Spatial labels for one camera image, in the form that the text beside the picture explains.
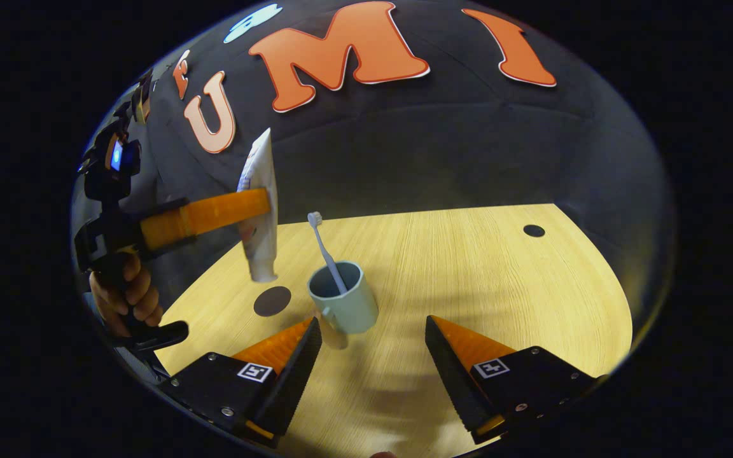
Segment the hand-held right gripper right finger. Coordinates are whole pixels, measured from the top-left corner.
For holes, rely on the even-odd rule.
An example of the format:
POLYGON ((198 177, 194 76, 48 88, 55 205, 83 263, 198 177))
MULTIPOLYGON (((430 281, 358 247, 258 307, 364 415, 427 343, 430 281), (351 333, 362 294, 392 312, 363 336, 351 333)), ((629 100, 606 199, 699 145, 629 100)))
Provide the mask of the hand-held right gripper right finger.
POLYGON ((477 445, 547 423, 598 383, 541 346, 514 350, 434 315, 426 319, 425 342, 477 445))

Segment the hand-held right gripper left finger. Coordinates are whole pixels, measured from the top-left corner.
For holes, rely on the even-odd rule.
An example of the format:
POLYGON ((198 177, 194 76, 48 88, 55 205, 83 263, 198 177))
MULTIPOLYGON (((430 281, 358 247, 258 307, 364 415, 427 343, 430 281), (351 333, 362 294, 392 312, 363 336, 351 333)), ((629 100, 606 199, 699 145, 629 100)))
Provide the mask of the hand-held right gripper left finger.
POLYGON ((312 317, 233 356, 204 354, 159 388, 227 434, 274 448, 288 431, 321 345, 312 317))

